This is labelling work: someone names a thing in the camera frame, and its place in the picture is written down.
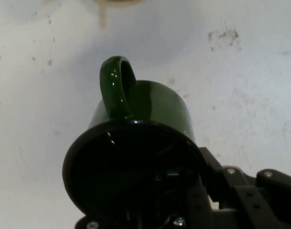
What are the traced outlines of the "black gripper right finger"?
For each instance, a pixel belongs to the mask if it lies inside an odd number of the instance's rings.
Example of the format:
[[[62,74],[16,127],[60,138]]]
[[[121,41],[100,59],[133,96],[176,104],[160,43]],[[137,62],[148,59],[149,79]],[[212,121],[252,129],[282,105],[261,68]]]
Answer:
[[[234,166],[222,166],[206,148],[206,188],[219,203],[218,213],[230,211],[226,225],[247,229],[291,229],[291,176],[263,169],[255,177]]]

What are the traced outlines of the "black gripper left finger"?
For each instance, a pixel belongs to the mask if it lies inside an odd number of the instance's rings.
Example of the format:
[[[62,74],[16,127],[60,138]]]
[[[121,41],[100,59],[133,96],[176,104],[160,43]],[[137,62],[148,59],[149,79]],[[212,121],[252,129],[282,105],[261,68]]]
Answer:
[[[212,210],[200,176],[183,168],[107,170],[75,177],[77,229],[205,229]]]

